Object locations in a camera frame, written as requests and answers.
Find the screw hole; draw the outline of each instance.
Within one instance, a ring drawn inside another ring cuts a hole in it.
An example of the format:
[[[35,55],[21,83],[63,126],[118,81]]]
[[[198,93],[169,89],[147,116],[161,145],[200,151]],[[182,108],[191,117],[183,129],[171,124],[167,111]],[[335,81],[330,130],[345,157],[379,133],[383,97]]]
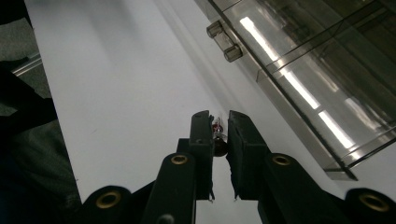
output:
[[[365,193],[359,196],[359,200],[367,207],[377,212],[388,212],[389,205],[377,196]]]
[[[181,165],[187,162],[187,157],[185,156],[174,156],[171,159],[171,162],[176,165]]]
[[[284,156],[274,156],[273,162],[278,165],[290,165],[290,160]]]
[[[112,190],[110,192],[107,192],[105,194],[102,194],[97,200],[96,200],[96,206],[98,208],[106,209],[113,207],[117,203],[119,203],[121,200],[121,195],[118,191]]]

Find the white table surface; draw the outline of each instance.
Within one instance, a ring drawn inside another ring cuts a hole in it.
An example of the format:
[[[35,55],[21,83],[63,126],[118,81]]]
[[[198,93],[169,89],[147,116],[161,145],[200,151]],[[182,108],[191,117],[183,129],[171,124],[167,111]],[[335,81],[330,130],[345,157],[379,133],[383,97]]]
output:
[[[207,37],[193,0],[26,0],[64,139],[84,201],[116,185],[131,192],[156,178],[202,110],[248,114],[274,152],[297,159],[320,186],[344,197],[366,187],[396,201],[396,146],[358,166],[358,182],[320,169],[242,64]],[[229,165],[214,160],[215,202],[197,223],[261,223],[256,202],[233,200]]]

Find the black mechanical part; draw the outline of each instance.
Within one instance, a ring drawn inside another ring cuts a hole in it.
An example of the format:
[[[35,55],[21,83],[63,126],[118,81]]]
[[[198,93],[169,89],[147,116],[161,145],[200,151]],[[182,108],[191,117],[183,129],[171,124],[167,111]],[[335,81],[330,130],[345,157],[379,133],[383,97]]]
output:
[[[128,189],[115,186],[99,189],[73,215],[70,223],[140,223],[153,183],[133,194]]]
[[[228,145],[221,137],[213,139],[215,142],[215,157],[223,157],[228,153]]]
[[[351,189],[346,194],[347,213],[356,223],[396,223],[396,204],[372,189]]]
[[[179,138],[177,143],[176,152],[189,152],[190,139],[188,138]]]
[[[270,150],[249,116],[230,111],[228,119],[227,161],[235,198],[259,200],[262,187],[262,166]]]
[[[257,206],[257,210],[259,211],[260,219],[262,223],[265,224],[286,224],[285,218],[283,218],[283,214],[280,211],[279,207],[276,206],[276,199],[274,195],[271,193],[268,185],[265,182],[262,182],[262,194],[259,198],[259,203]]]
[[[209,111],[201,111],[191,118],[191,130],[188,152],[197,163],[197,200],[210,200],[213,196],[212,166],[215,153],[213,133],[213,117]]]
[[[271,195],[286,223],[350,223],[329,196],[294,158],[269,154],[262,176],[268,189],[262,191],[261,203]],[[270,215],[268,210],[260,213]]]
[[[195,223],[195,159],[174,153],[163,160],[141,223]]]

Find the glass panel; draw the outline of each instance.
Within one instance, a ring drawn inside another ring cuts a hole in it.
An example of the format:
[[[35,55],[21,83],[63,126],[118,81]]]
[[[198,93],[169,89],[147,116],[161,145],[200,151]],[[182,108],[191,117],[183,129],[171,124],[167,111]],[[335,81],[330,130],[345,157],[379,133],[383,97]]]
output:
[[[265,65],[342,19],[317,0],[245,0],[224,15]]]
[[[395,129],[395,70],[395,63],[350,28],[274,77],[343,158]],[[378,141],[371,151],[383,144]]]
[[[224,11],[239,1],[241,0],[213,0],[221,11]]]
[[[373,0],[323,0],[342,17],[347,17],[356,10],[368,5]]]

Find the person's leg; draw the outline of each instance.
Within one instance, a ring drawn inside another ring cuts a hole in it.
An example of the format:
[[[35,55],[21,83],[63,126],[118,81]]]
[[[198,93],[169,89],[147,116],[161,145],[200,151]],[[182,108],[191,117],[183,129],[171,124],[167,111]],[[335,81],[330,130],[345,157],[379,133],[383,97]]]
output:
[[[26,177],[9,151],[0,141],[0,223],[64,223],[56,202]]]
[[[69,219],[81,200],[58,120],[19,133],[8,145],[26,177],[46,191]]]
[[[0,66],[0,104],[19,110],[42,100],[34,89]]]
[[[8,117],[0,117],[0,139],[9,138],[58,118],[52,99],[18,110]]]
[[[26,18],[32,23],[23,0],[6,0],[0,3],[0,25]]]

